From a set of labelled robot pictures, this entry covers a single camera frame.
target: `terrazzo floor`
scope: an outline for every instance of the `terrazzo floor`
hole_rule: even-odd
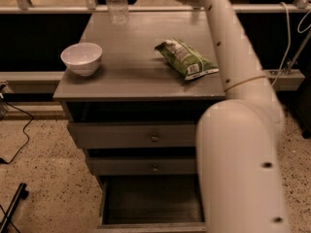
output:
[[[29,143],[12,164],[0,165],[0,204],[7,209],[18,185],[27,183],[29,196],[19,203],[13,219],[20,232],[82,233],[96,228],[101,191],[67,131],[61,107],[20,108],[35,119],[26,128]],[[0,121],[0,157],[10,160],[26,141],[22,128],[27,121],[28,116],[13,109]],[[292,232],[311,233],[311,139],[301,133],[287,113],[278,155]]]

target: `bowl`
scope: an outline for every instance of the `bowl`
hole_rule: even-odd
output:
[[[78,43],[65,49],[60,58],[70,71],[86,77],[98,69],[102,53],[103,50],[94,43]]]

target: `bag of chips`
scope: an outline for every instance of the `bag of chips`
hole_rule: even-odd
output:
[[[155,47],[167,62],[185,78],[193,80],[206,74],[217,73],[217,65],[181,40],[169,39]]]

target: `white cable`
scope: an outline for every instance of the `white cable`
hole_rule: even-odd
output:
[[[304,15],[304,17],[303,17],[302,20],[300,21],[300,23],[299,23],[299,25],[298,25],[298,27],[297,27],[298,33],[302,34],[302,33],[304,33],[305,31],[307,31],[307,30],[311,27],[311,23],[310,23],[309,26],[307,26],[305,29],[300,30],[300,26],[301,26],[302,22],[304,22],[304,20],[306,19],[306,17],[308,17],[308,15],[309,15],[310,13],[311,13],[311,10],[308,11],[308,13],[307,13],[306,15]]]
[[[285,3],[280,3],[280,5],[282,5],[282,7],[284,7],[285,9],[285,12],[286,12],[286,21],[287,21],[287,27],[288,27],[288,47],[284,53],[284,56],[283,56],[283,59],[282,59],[282,62],[280,64],[280,67],[279,67],[279,70],[278,70],[278,74],[277,76],[275,77],[273,83],[272,83],[272,86],[276,83],[276,81],[279,79],[280,75],[281,75],[281,70],[282,70],[282,67],[283,67],[283,64],[284,64],[284,61],[285,61],[285,58],[286,56],[288,55],[288,52],[290,50],[290,47],[291,47],[291,43],[292,43],[292,38],[291,38],[291,25],[290,25],[290,14],[289,14],[289,10],[288,10],[288,7],[286,6]]]

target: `drawer knob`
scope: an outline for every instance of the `drawer knob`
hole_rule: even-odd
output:
[[[158,171],[158,166],[157,166],[157,165],[154,165],[154,166],[153,166],[153,171],[154,171],[154,172],[157,172],[157,171]]]
[[[158,142],[158,140],[159,140],[158,135],[157,135],[157,134],[153,134],[153,136],[152,136],[152,141],[153,141],[154,143],[156,143],[156,142]]]

